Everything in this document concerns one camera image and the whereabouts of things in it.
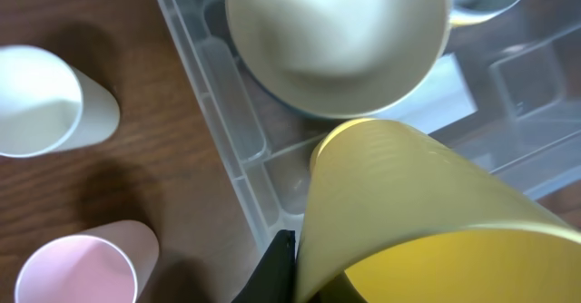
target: plastic bin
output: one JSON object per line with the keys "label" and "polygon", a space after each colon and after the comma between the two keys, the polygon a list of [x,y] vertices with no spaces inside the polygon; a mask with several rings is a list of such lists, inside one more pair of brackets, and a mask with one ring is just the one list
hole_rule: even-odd
{"label": "plastic bin", "polygon": [[[158,1],[259,250],[280,229],[299,236],[310,153],[339,122],[301,116],[254,82],[224,0]],[[523,0],[448,43],[478,110],[430,135],[533,199],[581,179],[579,5]]]}

